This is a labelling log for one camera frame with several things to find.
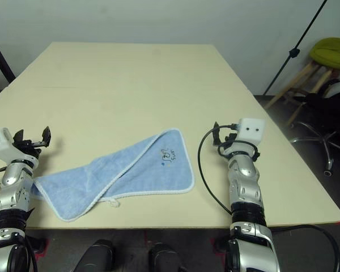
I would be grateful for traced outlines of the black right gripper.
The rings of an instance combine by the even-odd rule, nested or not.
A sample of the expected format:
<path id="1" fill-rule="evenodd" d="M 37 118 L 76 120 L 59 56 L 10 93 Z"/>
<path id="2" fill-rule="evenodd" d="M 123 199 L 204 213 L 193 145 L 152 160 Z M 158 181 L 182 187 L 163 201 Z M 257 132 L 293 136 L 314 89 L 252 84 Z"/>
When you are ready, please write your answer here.
<path id="1" fill-rule="evenodd" d="M 234 140 L 237 137 L 237 134 L 236 133 L 230 133 L 229 136 L 225 137 L 224 142 L 220 143 L 219 132 L 220 132 L 219 124 L 217 122 L 215 122 L 213 130 L 212 130 L 212 137 L 213 137 L 212 144 L 218 145 L 218 153 L 221 153 L 221 149 L 223 149 L 223 151 L 225 151 L 227 148 L 232 146 Z"/>

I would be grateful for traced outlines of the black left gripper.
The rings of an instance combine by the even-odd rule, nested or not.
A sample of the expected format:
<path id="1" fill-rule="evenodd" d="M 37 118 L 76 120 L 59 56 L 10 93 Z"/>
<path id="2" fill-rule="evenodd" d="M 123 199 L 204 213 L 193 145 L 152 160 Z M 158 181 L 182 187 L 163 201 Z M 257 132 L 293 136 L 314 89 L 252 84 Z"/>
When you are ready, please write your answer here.
<path id="1" fill-rule="evenodd" d="M 47 126 L 42 133 L 42 142 L 32 142 L 31 140 L 23 140 L 24 130 L 21 129 L 15 133 L 13 139 L 15 147 L 26 155 L 33 156 L 38 159 L 42 147 L 48 147 L 51 140 L 50 128 Z"/>

